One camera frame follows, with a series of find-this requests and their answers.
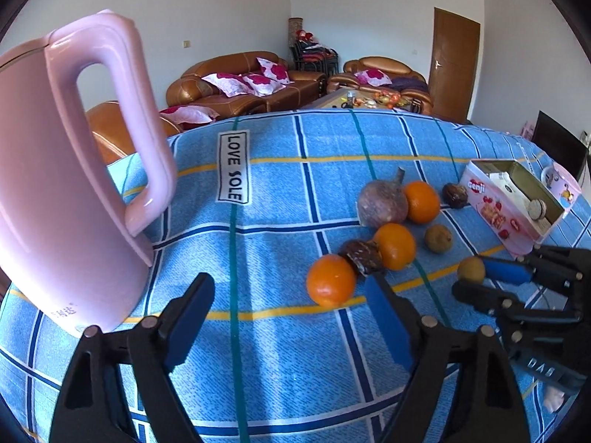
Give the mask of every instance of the purple blanket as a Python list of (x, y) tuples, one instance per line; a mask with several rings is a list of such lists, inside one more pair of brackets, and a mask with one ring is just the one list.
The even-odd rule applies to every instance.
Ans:
[(399, 76), (398, 78), (392, 78), (392, 84), (383, 85), (385, 88), (391, 90), (403, 91), (403, 90), (419, 90), (429, 93), (429, 87), (420, 79), (410, 78), (409, 76)]

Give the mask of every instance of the pink box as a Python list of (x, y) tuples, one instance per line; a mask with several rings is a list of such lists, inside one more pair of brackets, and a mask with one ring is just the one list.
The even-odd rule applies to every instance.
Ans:
[[(460, 184), (466, 187), (470, 205), (513, 256), (529, 253), (562, 220), (564, 208), (515, 160), (471, 160)], [(538, 221), (527, 212), (527, 204), (534, 199), (547, 207), (546, 216)]]

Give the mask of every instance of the door frame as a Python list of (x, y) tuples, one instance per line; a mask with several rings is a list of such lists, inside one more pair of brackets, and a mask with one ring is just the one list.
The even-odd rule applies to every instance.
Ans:
[[(437, 29), (437, 13), (439, 11), (442, 13), (453, 14), (454, 16), (459, 16), (460, 18), (464, 18), (465, 20), (474, 21), (475, 23), (478, 23), (478, 21), (470, 20), (469, 18), (466, 18), (465, 16), (462, 16), (461, 14), (454, 13), (453, 11), (447, 11), (447, 10), (444, 10), (443, 8), (437, 8), (436, 6), (433, 7), (433, 45), (431, 47), (431, 68), (429, 69), (429, 84), (431, 83), (431, 76), (433, 75), (433, 72), (435, 69), (435, 43), (436, 43), (436, 38), (437, 38), (437, 32), (435, 30)], [(470, 114), (470, 107), (472, 106), (472, 101), (474, 99), (474, 85), (476, 84), (476, 75), (478, 73), (478, 63), (480, 63), (481, 57), (482, 57), (482, 55), (481, 55), (482, 23), (478, 23), (478, 25), (480, 25), (480, 34), (478, 36), (478, 38), (479, 38), (478, 53), (476, 55), (476, 65), (474, 66), (474, 75), (472, 75), (472, 84), (471, 84), (471, 88), (470, 88), (470, 104), (468, 105), (468, 112), (466, 113), (466, 118), (468, 118), (468, 115)]]

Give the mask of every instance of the white wall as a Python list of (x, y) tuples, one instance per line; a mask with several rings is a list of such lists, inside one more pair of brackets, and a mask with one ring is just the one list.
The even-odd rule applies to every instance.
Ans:
[[(0, 54), (105, 8), (135, 20), (160, 108), (168, 86), (194, 63), (242, 51), (288, 53), (290, 0), (30, 0), (0, 42)], [(183, 49), (183, 40), (191, 47)], [(98, 65), (85, 70), (79, 86), (86, 108), (115, 97)]]
[(484, 0), (291, 0), (291, 15), (302, 17), (304, 28), (338, 51), (342, 63), (388, 56), (428, 79), (435, 7), (481, 24), (474, 104), (484, 44)]
[(485, 53), (472, 122), (519, 133), (542, 110), (591, 132), (591, 64), (551, 0), (485, 0)]

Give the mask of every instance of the kettle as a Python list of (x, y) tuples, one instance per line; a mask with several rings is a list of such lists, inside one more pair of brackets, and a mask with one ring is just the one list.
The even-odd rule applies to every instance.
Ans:
[[(76, 81), (107, 66), (148, 184), (125, 205)], [(0, 267), (68, 333), (116, 328), (153, 262), (142, 233), (167, 207), (176, 167), (134, 22), (109, 10), (0, 56)]]

